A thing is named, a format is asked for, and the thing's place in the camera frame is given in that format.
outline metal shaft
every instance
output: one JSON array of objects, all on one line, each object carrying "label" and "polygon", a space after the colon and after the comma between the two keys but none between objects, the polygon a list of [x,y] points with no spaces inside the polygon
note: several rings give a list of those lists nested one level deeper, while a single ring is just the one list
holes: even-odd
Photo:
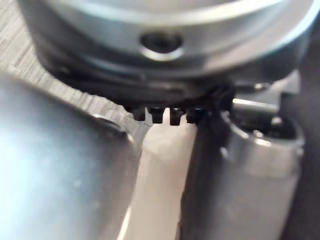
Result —
[{"label": "metal shaft", "polygon": [[275,137],[226,116],[199,126],[182,197],[180,240],[277,240],[300,176],[304,138],[286,121]]}]

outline gray fabric surface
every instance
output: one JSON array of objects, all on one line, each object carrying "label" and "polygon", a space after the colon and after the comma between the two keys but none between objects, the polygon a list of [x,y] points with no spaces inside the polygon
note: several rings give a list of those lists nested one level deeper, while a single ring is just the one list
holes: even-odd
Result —
[{"label": "gray fabric surface", "polygon": [[103,97],[82,93],[59,82],[37,61],[28,30],[14,0],[0,0],[0,70],[11,73],[72,103],[91,114],[100,114],[127,128],[141,144],[152,124],[133,120],[122,106]]}]

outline black plastic part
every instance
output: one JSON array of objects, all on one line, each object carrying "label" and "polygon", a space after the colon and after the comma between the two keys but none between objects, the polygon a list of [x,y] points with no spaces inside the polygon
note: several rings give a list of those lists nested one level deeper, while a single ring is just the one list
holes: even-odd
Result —
[{"label": "black plastic part", "polygon": [[133,118],[136,121],[146,120],[146,109],[144,107],[137,107],[132,110]]},{"label": "black plastic part", "polygon": [[181,108],[172,107],[170,108],[170,125],[179,126],[181,117],[185,114],[185,111]]},{"label": "black plastic part", "polygon": [[165,108],[149,107],[148,112],[152,115],[152,122],[154,124],[162,124]]},{"label": "black plastic part", "polygon": [[198,124],[205,115],[206,110],[202,108],[194,108],[186,111],[186,121],[188,124]]}]

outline white plastic part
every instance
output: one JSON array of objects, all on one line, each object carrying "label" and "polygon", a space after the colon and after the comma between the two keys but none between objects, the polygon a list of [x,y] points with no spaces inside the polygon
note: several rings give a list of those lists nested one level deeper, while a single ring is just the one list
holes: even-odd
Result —
[{"label": "white plastic part", "polygon": [[143,142],[131,217],[124,240],[174,240],[180,218],[181,196],[197,127],[182,117],[170,126],[169,110],[163,124],[154,124]]}]

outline hole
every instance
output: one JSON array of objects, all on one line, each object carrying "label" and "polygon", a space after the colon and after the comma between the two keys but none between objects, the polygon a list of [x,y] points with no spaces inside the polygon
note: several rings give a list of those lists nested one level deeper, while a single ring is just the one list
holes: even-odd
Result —
[{"label": "hole", "polygon": [[141,37],[141,44],[158,54],[169,54],[179,49],[182,38],[178,34],[167,32],[146,33]]}]

